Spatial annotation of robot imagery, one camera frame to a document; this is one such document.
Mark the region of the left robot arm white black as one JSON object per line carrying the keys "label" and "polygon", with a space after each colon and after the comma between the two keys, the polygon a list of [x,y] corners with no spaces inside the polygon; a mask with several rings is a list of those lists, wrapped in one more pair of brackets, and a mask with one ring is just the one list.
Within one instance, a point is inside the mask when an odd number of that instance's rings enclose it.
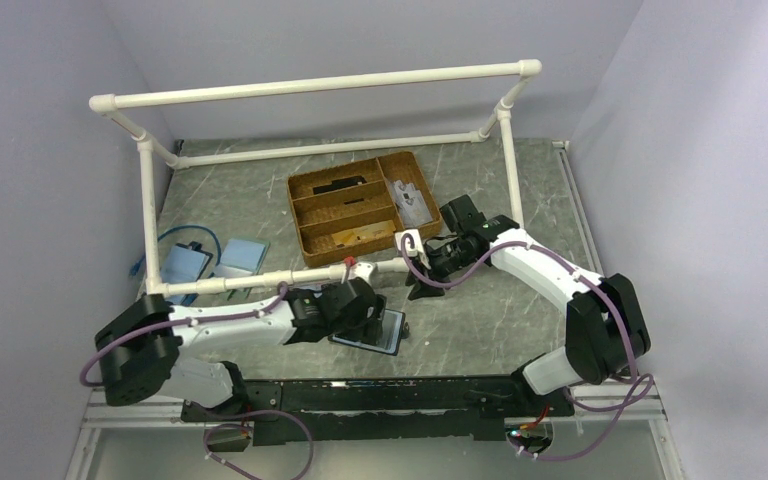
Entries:
{"label": "left robot arm white black", "polygon": [[[277,295],[220,307],[173,305],[160,294],[134,302],[95,336],[97,352],[80,381],[101,388],[107,405],[130,406],[155,395],[188,401],[224,420],[250,408],[240,368],[207,362],[222,349],[318,343],[330,336],[377,341],[385,296],[361,278],[318,291],[281,284]],[[88,371],[99,368],[93,382]]]}

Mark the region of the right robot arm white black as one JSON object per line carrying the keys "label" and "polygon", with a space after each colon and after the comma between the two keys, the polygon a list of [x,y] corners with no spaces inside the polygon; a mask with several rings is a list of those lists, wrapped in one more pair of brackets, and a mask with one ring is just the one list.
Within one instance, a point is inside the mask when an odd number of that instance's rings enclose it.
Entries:
{"label": "right robot arm white black", "polygon": [[519,280],[549,300],[564,316],[562,346],[519,370],[511,388],[517,411],[534,415],[550,393],[579,383],[598,385],[628,371],[640,376],[637,360],[651,347],[650,336],[631,281],[579,267],[529,235],[505,216],[486,217],[462,195],[442,208],[448,242],[430,247],[417,230],[394,236],[410,274],[415,298],[440,296],[464,283],[482,265]]}

